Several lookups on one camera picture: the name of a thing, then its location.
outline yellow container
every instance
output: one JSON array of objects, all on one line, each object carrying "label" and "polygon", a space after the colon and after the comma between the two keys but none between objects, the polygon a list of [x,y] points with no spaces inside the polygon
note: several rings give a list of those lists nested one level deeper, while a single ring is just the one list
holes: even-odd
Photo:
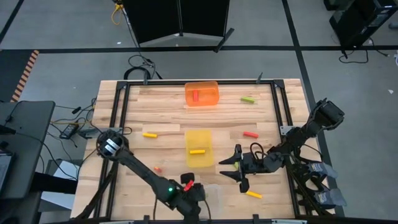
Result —
[{"label": "yellow container", "polygon": [[[192,168],[209,167],[214,163],[210,130],[191,130],[185,133],[187,166]],[[190,151],[204,150],[202,154],[191,154]]]}]

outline wooden tabletop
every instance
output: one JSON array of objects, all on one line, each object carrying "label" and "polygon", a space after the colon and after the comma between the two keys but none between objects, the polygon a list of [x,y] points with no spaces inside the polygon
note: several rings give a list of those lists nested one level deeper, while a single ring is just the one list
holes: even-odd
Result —
[{"label": "wooden tabletop", "polygon": [[[294,125],[301,126],[308,118],[301,82],[299,79],[284,81]],[[93,117],[93,124],[98,127],[109,127],[116,83],[101,82]],[[234,180],[219,174],[221,170],[234,170],[233,166],[221,166],[218,162],[233,155],[235,144],[241,144],[243,151],[248,152],[252,142],[262,144],[265,151],[280,143],[271,88],[269,85],[219,85],[219,90],[220,101],[216,106],[189,108],[183,85],[131,87],[125,125],[133,130],[126,136],[130,150],[150,169],[160,167],[162,175],[168,179],[179,181],[180,174],[194,172],[195,182],[201,182],[205,187],[216,184],[220,200],[214,199],[214,191],[207,195],[213,219],[246,219],[252,218],[253,214],[259,214],[260,218],[293,218],[285,169],[272,174],[246,176],[249,190],[261,194],[262,199],[241,194]],[[277,94],[286,125],[278,89]],[[122,92],[116,124],[119,124],[123,96]],[[242,96],[251,96],[256,103],[244,103],[240,100]],[[186,165],[184,134],[192,129],[211,130],[214,166],[191,169]],[[259,138],[244,137],[243,131],[258,133]],[[144,138],[144,132],[156,133],[158,137]],[[309,139],[306,144],[317,148],[315,139]],[[94,149],[95,141],[89,140],[85,157]],[[302,156],[320,160],[317,152],[305,147]],[[102,158],[93,154],[83,164],[71,217],[78,215],[96,192],[102,162]],[[108,192],[105,192],[101,215],[105,214],[107,197]],[[152,189],[128,168],[119,165],[112,220],[142,220],[144,215],[152,218],[154,201]],[[207,217],[206,209],[201,216]],[[156,219],[182,219],[182,216],[158,203]]]}]

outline yellow and black stripe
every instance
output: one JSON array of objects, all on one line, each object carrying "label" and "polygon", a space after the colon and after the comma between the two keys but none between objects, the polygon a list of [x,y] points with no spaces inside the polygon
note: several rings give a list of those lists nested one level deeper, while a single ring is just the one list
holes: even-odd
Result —
[{"label": "yellow and black stripe", "polygon": [[21,79],[19,80],[17,88],[15,89],[14,94],[12,95],[11,102],[17,102],[21,97],[22,91],[26,86],[27,79],[29,78],[30,72],[33,69],[33,65],[35,64],[38,55],[39,55],[38,50],[34,50],[31,53],[29,61],[27,62],[24,72],[22,73]]}]

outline orange translucent bin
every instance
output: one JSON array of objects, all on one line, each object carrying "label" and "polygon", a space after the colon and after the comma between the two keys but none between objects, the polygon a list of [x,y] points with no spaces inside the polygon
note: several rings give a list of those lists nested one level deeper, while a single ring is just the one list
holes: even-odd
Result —
[{"label": "orange translucent bin", "polygon": [[185,84],[185,101],[188,106],[212,106],[216,105],[219,99],[216,81]]}]

